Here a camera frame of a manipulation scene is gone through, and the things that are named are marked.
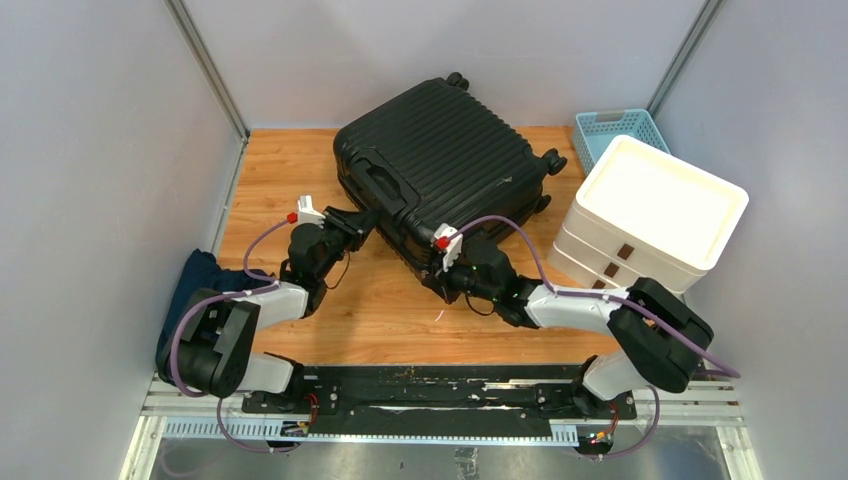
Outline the black ribbed hard-shell suitcase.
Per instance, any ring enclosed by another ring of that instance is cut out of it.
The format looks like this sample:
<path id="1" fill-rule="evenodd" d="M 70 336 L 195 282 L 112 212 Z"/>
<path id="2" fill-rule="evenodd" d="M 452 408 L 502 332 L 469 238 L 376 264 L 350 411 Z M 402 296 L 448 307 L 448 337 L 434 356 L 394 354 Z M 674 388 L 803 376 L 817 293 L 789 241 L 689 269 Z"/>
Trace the black ribbed hard-shell suitcase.
<path id="1" fill-rule="evenodd" d="M 518 131 L 472 96 L 459 72 L 393 97 L 341 128 L 333 140 L 337 178 L 419 282 L 447 302 L 434 247 L 442 225 L 459 229 L 487 215 L 522 225 L 551 201 L 543 181 L 567 164 L 541 155 Z"/>

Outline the white three-drawer storage unit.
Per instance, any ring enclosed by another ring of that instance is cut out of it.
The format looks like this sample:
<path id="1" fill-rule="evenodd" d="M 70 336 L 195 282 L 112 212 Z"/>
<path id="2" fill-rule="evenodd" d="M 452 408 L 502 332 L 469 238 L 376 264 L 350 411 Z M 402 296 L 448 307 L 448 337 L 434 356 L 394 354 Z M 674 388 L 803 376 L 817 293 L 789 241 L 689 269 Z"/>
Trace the white three-drawer storage unit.
<path id="1" fill-rule="evenodd" d="M 683 294 L 716 266 L 748 203 L 743 188 L 618 135 L 577 190 L 547 261 L 586 288 L 650 277 Z"/>

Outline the light blue plastic basket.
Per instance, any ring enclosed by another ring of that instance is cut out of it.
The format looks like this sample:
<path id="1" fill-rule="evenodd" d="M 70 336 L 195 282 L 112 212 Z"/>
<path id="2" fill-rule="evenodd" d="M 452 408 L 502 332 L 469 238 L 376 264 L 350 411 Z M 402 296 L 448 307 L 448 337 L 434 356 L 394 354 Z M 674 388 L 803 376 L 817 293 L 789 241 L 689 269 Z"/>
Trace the light blue plastic basket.
<path id="1" fill-rule="evenodd" d="M 645 109 L 578 113 L 575 116 L 572 143 L 586 176 L 612 140 L 620 135 L 633 137 L 665 153 L 670 152 L 653 117 Z"/>

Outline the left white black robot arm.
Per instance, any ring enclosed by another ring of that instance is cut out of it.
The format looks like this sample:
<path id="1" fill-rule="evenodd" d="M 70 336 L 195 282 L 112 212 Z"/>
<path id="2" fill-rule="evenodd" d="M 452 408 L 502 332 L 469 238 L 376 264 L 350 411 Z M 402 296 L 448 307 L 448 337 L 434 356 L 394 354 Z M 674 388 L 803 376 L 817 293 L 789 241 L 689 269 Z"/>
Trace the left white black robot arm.
<path id="1" fill-rule="evenodd" d="M 378 221 L 376 212 L 333 207 L 289 213 L 276 225 L 293 228 L 278 276 L 244 264 L 243 286 L 195 287 L 157 354 L 159 378 L 193 398 L 262 392 L 279 411 L 298 411 L 307 390 L 302 364 L 254 352 L 255 336 L 313 315 L 329 289 L 327 275 L 363 246 Z"/>

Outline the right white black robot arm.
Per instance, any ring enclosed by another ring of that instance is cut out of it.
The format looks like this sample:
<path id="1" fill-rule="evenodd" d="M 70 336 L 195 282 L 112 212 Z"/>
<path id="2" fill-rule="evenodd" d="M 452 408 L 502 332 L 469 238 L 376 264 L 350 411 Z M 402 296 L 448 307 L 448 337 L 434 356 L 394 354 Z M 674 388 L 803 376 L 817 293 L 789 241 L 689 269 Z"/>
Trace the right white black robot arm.
<path id="1" fill-rule="evenodd" d="M 652 278 L 612 289 L 569 288 L 520 275 L 494 243 L 444 253 L 434 268 L 437 292 L 490 302 L 519 328 L 568 328 L 614 339 L 619 348 L 593 355 L 569 382 L 564 404 L 596 417 L 619 395 L 643 387 L 682 393 L 714 339 L 699 315 Z"/>

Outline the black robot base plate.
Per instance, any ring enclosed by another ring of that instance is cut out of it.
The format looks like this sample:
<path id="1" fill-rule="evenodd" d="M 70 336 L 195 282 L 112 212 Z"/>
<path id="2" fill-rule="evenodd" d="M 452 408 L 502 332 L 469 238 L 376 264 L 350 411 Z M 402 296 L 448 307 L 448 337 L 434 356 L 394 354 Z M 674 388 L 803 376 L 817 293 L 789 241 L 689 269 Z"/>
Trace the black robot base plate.
<path id="1" fill-rule="evenodd" d="M 554 420 L 637 417 L 632 391 L 581 409 L 570 382 L 574 364 L 307 366 L 285 394 L 255 392 L 246 414 L 308 415 L 315 433 L 383 438 L 520 438 L 551 435 Z"/>

